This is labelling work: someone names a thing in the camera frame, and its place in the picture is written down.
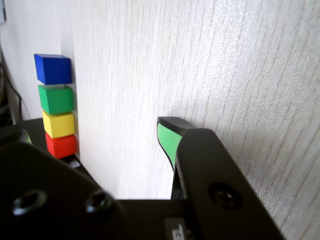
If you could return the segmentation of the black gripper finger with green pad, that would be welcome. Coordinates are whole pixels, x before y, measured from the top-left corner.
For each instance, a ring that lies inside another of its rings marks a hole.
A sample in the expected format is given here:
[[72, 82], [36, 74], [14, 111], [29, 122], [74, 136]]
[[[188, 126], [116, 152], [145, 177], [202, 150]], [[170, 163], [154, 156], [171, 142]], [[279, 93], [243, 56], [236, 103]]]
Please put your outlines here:
[[160, 116], [157, 138], [190, 204], [195, 238], [281, 240], [283, 235], [215, 132]]
[[0, 139], [3, 240], [127, 240], [113, 197], [17, 134]]

